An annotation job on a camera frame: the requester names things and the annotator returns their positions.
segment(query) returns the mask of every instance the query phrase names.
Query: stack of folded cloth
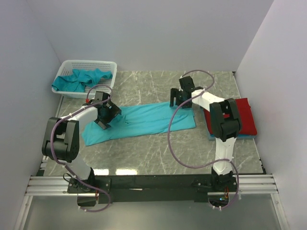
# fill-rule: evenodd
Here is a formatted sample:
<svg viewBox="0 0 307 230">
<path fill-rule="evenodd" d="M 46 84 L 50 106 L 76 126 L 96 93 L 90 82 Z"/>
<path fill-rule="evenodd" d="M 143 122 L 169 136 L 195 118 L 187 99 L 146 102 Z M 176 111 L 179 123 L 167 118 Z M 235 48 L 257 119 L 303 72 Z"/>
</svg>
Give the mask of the stack of folded cloth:
<svg viewBox="0 0 307 230">
<path fill-rule="evenodd" d="M 242 120 L 242 130 L 239 132 L 238 139 L 253 139 L 257 135 L 253 114 L 248 104 L 247 98 L 236 99 L 236 104 Z M 207 123 L 208 139 L 215 140 L 210 122 L 210 112 L 204 109 L 205 119 Z"/>
<path fill-rule="evenodd" d="M 52 87 L 56 91 L 84 92 L 86 86 L 92 88 L 101 79 L 111 78 L 111 71 L 73 69 L 69 76 L 58 76 L 52 83 Z"/>
</svg>

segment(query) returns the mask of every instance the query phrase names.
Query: gray floor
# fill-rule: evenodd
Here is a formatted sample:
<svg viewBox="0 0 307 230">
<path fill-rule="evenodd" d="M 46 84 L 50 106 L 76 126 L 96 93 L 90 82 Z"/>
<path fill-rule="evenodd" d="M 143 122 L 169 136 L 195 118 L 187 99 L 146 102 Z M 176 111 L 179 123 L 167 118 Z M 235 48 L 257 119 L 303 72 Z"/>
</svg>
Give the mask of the gray floor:
<svg viewBox="0 0 307 230">
<path fill-rule="evenodd" d="M 271 195 L 242 195 L 222 212 L 208 203 L 114 203 L 100 213 L 77 209 L 76 197 L 33 198 L 25 230 L 280 230 Z"/>
<path fill-rule="evenodd" d="M 170 89 L 178 88 L 179 71 L 119 71 L 112 101 L 118 106 L 167 102 Z M 240 98 L 232 72 L 215 72 L 215 85 L 209 92 L 224 98 Z M 207 86 L 211 78 L 203 73 L 192 74 L 196 86 Z M 81 99 L 64 98 L 59 116 L 67 115 L 84 103 Z M 215 141 L 208 140 L 202 110 L 194 106 L 196 128 L 172 132 L 171 142 L 180 160 L 190 165 L 213 161 Z M 179 165 L 170 154 L 166 133 L 110 140 L 85 147 L 80 138 L 80 153 L 96 175 L 115 174 L 184 174 L 211 173 L 211 168 L 198 170 Z M 261 162 L 253 139 L 237 140 L 234 163 L 240 173 L 262 173 Z M 65 170 L 48 160 L 45 176 L 60 176 Z"/>
</svg>

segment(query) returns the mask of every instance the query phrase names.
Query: white basket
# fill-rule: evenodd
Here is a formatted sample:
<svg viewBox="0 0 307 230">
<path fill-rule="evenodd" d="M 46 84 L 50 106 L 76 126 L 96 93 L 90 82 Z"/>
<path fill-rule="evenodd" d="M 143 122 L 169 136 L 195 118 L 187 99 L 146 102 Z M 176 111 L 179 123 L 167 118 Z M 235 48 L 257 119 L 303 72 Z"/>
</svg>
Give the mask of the white basket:
<svg viewBox="0 0 307 230">
<path fill-rule="evenodd" d="M 113 61 L 66 60 L 62 63 L 61 67 L 59 68 L 55 79 L 58 76 L 71 75 L 72 69 L 84 69 L 84 70 L 100 69 L 101 71 L 111 71 L 112 79 L 101 79 L 98 84 L 104 84 L 112 88 L 116 77 L 117 64 Z M 51 87 L 51 90 L 54 93 L 60 93 L 64 97 L 83 98 L 83 99 L 86 98 L 89 89 L 90 89 L 89 87 L 85 87 L 85 92 L 65 92 L 65 91 L 56 91 Z M 90 92 L 89 98 L 94 97 L 96 91 L 110 93 L 111 90 L 105 86 L 98 86 L 97 88 L 94 88 Z"/>
</svg>

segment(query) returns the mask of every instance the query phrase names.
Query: red cloth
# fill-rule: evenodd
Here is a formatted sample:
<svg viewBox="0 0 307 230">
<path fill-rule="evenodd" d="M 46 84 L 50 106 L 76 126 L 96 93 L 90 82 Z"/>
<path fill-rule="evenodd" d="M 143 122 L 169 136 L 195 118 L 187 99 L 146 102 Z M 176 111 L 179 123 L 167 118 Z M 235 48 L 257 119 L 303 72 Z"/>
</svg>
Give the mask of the red cloth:
<svg viewBox="0 0 307 230">
<path fill-rule="evenodd" d="M 238 106 L 238 110 L 242 120 L 242 130 L 239 132 L 239 134 L 253 135 L 253 136 L 257 135 L 257 129 L 255 126 L 253 114 L 248 104 L 248 99 L 247 98 L 236 99 L 236 104 Z M 213 134 L 210 122 L 210 112 L 204 109 L 204 113 L 208 130 L 210 134 Z"/>
</svg>

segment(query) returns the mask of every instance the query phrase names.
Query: gray marble surface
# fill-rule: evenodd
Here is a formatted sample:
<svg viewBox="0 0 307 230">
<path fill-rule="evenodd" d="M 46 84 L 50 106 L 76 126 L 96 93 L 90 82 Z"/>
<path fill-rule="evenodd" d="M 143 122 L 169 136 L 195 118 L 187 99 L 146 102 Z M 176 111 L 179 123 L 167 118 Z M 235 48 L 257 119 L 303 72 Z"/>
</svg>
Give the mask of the gray marble surface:
<svg viewBox="0 0 307 230">
<path fill-rule="evenodd" d="M 112 101 L 118 106 L 167 102 L 170 88 L 178 88 L 182 71 L 119 71 L 113 87 Z M 215 72 L 215 85 L 209 92 L 224 98 L 240 98 L 232 72 Z M 211 78 L 203 73 L 191 74 L 196 86 L 206 86 Z M 63 98 L 59 116 L 67 115 L 84 103 L 81 99 Z M 213 161 L 215 141 L 208 140 L 202 110 L 193 106 L 196 128 L 171 133 L 175 154 L 189 165 Z M 110 140 L 85 147 L 80 137 L 80 152 L 96 175 L 115 174 L 185 174 L 211 173 L 211 167 L 188 169 L 172 157 L 166 133 Z M 253 139 L 237 140 L 234 163 L 240 173 L 262 173 L 259 155 Z M 48 160 L 45 176 L 60 176 L 65 169 Z"/>
</svg>

